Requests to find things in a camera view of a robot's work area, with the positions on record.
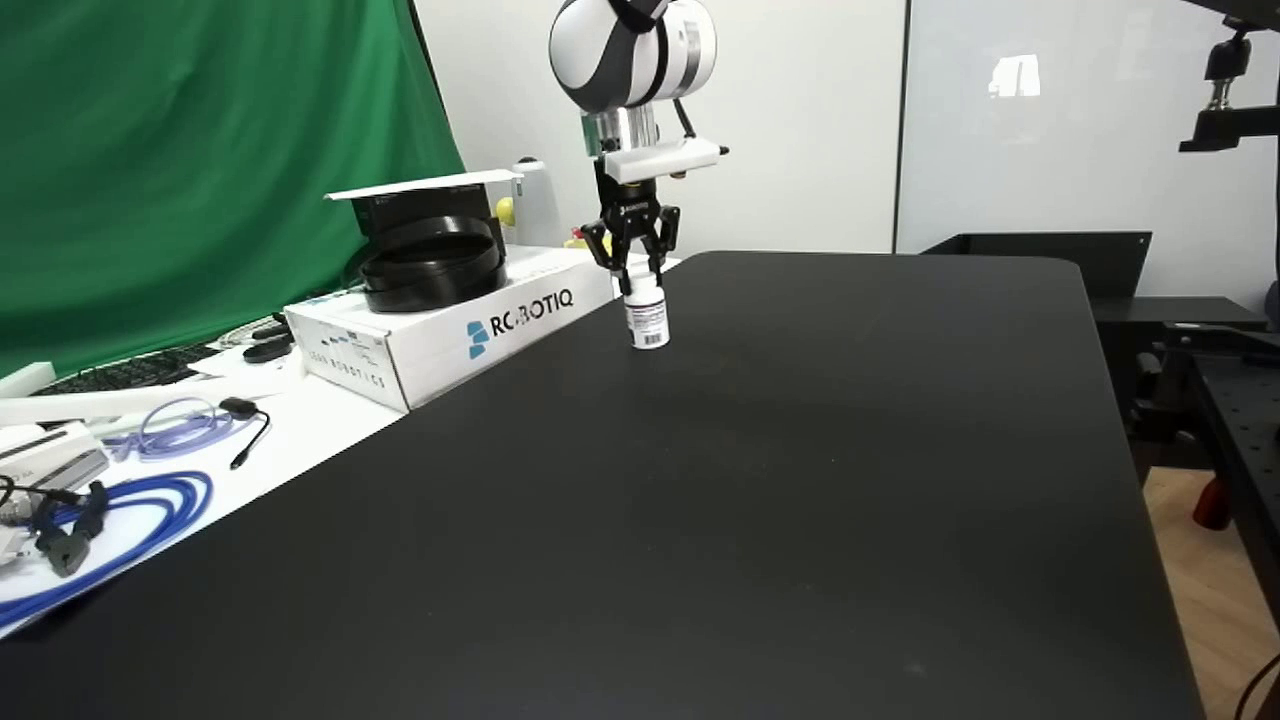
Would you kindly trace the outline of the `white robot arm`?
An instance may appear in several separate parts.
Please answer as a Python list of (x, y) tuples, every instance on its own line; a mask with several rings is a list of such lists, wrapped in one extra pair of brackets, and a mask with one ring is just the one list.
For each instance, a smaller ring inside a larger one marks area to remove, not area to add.
[(655, 179), (724, 157), (682, 108), (716, 70), (716, 52), (701, 0), (563, 0), (553, 14), (547, 66), (579, 108), (601, 196), (583, 240), (619, 293), (632, 293), (632, 244), (643, 244), (652, 274), (674, 247), (680, 212), (655, 198)]

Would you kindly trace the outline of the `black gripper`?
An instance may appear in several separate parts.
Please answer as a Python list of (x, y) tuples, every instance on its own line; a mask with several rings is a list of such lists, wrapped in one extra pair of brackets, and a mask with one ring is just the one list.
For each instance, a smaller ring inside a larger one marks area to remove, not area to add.
[[(579, 224), (591, 235), (612, 235), (612, 244), (646, 244), (646, 269), (655, 283), (664, 283), (664, 258), (674, 253), (680, 240), (680, 206), (655, 198), (652, 179), (632, 179), (619, 184), (606, 173), (594, 175), (594, 196), (601, 196), (601, 221), (603, 224)], [(619, 294), (632, 294), (632, 274), (624, 253), (591, 253), (591, 258), (616, 281)]]

